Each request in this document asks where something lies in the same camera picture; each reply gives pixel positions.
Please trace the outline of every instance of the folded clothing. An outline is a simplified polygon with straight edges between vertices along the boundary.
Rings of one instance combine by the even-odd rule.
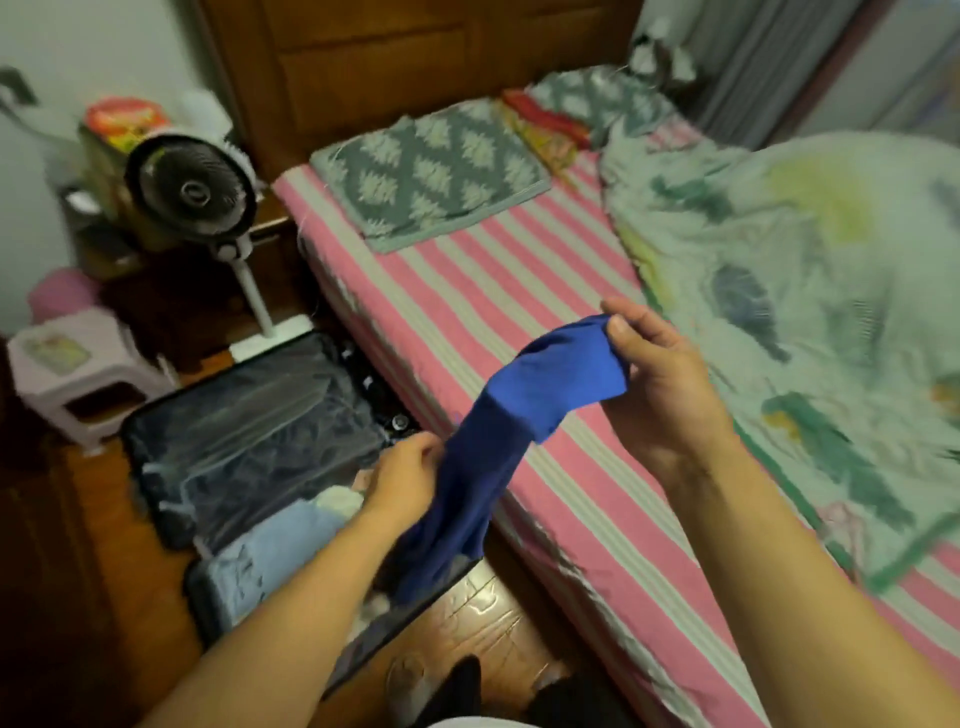
[[[610,65],[550,73],[526,90],[541,109],[586,124],[594,149],[607,143],[607,133],[619,118],[627,136],[640,136],[677,113],[659,91]]]
[[[453,558],[479,558],[493,505],[531,443],[542,443],[574,409],[621,395],[627,365],[612,350],[608,316],[557,328],[497,372],[446,444],[437,494],[397,544],[394,599],[414,598]]]
[[[345,512],[312,500],[295,500],[204,562],[206,576],[218,597],[218,621],[225,632],[330,543],[363,503],[363,497],[349,488],[331,486],[327,490],[344,492],[341,499],[353,496],[354,502]]]
[[[550,188],[489,99],[315,152],[310,163],[377,253],[467,228]]]

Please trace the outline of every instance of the fan stand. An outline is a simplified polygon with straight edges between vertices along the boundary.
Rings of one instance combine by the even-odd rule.
[[[253,317],[260,324],[260,333],[230,345],[230,355],[233,357],[233,361],[238,363],[313,330],[313,322],[305,314],[298,314],[286,321],[281,321],[279,324],[274,324],[270,318],[270,312],[267,310],[267,305],[263,303],[260,289],[257,288],[256,281],[253,279],[250,266],[247,264],[247,257],[252,250],[253,245],[250,238],[244,235],[236,241],[235,248],[228,245],[217,249],[214,253],[218,259],[230,264],[244,295],[247,297],[247,303],[250,304]]]

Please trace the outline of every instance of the bed frame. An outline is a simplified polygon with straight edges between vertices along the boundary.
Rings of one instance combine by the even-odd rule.
[[[259,174],[549,71],[622,63],[642,0],[196,0]]]

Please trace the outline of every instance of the electric fan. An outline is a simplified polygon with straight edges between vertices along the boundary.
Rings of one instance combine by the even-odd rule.
[[[235,361],[249,359],[313,325],[307,316],[274,325],[247,257],[261,183],[250,159],[214,135],[166,128],[151,133],[127,158],[125,181],[133,203],[170,234],[206,245],[229,263],[262,333],[230,347]]]

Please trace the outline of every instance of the right hand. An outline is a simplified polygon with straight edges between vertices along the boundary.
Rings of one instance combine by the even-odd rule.
[[[649,306],[623,298],[601,303],[607,335],[630,363],[626,394],[603,402],[624,448],[670,491],[694,469],[738,442],[707,364],[689,341]]]

